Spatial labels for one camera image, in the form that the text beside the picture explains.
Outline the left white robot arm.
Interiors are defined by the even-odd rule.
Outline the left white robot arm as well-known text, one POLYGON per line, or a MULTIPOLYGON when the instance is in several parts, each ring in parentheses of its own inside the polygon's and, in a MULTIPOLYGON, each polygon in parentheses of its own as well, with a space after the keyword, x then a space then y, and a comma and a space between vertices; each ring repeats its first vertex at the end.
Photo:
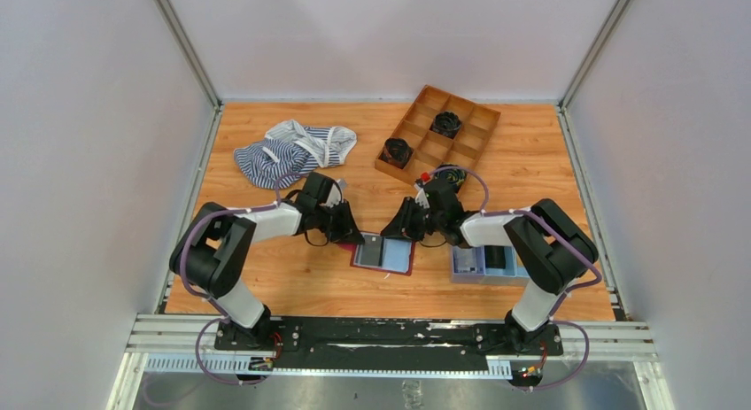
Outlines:
POLYGON ((311 173, 303 186, 265 206, 203 205, 177 242, 168 265, 184 289, 216 308, 224 320, 256 333, 270 311, 242 280, 253 244, 286 236, 323 233, 325 244, 364 244, 365 239, 334 179, 311 173))

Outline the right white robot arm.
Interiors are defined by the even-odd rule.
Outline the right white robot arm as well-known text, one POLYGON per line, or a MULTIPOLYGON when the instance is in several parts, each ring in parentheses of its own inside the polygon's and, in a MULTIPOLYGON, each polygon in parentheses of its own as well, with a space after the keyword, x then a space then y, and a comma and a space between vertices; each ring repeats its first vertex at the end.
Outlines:
POLYGON ((447 179, 423 177, 381 234, 419 242, 432 233, 464 249, 514 249, 530 280, 505 322, 522 333, 542 329, 568 294, 603 279, 593 240, 549 198, 522 209, 470 211, 447 179))

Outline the dark VIP credit card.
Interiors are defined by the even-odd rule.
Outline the dark VIP credit card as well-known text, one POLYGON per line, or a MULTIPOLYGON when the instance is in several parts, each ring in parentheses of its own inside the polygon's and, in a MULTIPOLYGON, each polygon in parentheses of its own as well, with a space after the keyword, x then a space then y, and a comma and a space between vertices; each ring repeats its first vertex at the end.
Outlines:
POLYGON ((506 248, 504 246, 485 246, 484 265, 486 269, 505 270, 507 267, 506 248))

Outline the red leather card holder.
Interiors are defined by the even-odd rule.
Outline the red leather card holder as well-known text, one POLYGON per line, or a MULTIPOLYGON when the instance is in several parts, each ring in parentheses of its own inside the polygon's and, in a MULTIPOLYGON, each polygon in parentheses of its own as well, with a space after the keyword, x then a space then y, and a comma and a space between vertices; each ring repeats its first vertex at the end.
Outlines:
MULTIPOLYGON (((379 236, 370 232, 364 235, 379 236)), ((350 266, 384 272, 387 275, 409 276, 413 271, 414 242, 383 237, 383 260, 380 267, 364 267, 358 262, 361 244, 341 244, 340 247, 350 251, 350 266)))

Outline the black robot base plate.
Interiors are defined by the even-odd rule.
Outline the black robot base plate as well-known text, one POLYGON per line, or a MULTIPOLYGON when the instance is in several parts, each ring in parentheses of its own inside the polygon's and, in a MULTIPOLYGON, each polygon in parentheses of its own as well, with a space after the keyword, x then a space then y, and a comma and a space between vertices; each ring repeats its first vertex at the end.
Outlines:
POLYGON ((540 362, 563 354, 560 331, 513 333, 502 322, 281 317, 263 337, 235 325, 218 327, 218 351, 270 352, 279 368, 477 372, 490 357, 540 362))

